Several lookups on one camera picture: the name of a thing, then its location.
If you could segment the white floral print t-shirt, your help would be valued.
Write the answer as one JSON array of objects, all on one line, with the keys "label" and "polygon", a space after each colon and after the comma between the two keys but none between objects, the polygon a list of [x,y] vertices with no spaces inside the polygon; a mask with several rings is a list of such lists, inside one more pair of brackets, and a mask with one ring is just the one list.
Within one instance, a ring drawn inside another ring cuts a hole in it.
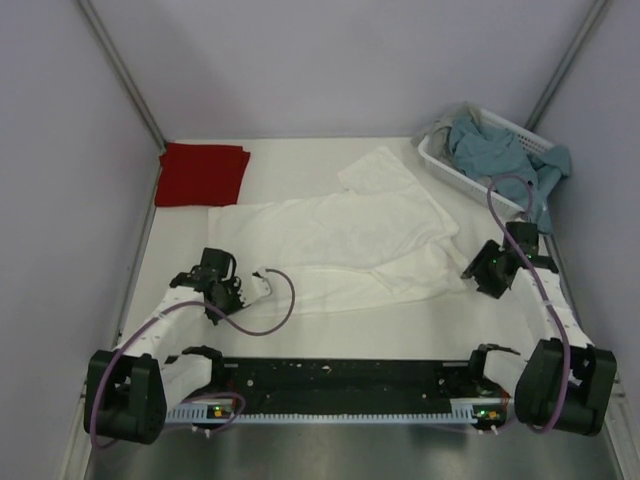
[{"label": "white floral print t-shirt", "polygon": [[386,147],[342,170],[342,192],[208,212],[211,247],[241,275],[286,273],[301,314],[422,301],[464,291],[459,226]]}]

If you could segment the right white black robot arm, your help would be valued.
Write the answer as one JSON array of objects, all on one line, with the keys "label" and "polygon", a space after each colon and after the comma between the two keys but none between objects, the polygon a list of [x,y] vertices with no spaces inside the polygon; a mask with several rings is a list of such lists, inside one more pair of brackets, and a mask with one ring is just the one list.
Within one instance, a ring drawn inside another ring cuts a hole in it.
[{"label": "right white black robot arm", "polygon": [[529,353],[479,346],[470,358],[467,384],[481,396],[501,387],[514,401],[517,420],[532,428],[595,436],[604,424],[616,358],[578,325],[556,263],[539,252],[536,226],[511,221],[504,229],[503,241],[487,241],[462,277],[494,299],[512,293],[536,345]]}]

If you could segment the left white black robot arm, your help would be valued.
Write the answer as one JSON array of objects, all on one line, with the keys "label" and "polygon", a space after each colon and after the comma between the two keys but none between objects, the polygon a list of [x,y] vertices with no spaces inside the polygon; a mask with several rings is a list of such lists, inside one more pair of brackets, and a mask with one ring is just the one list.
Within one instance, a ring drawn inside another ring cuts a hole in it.
[{"label": "left white black robot arm", "polygon": [[216,396],[226,387],[222,354],[192,346],[190,334],[243,307],[235,257],[204,249],[199,264],[177,274],[159,305],[128,339],[91,357],[86,377],[84,429],[96,444],[153,443],[167,413],[196,392]]}]

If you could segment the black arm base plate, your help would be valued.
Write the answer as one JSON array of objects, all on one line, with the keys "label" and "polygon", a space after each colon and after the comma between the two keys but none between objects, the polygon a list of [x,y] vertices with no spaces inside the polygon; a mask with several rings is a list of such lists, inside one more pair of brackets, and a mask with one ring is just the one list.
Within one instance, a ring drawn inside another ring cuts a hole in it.
[{"label": "black arm base plate", "polygon": [[501,404],[496,383],[466,361],[228,357],[208,393],[234,392],[244,413],[442,413],[453,400]]}]

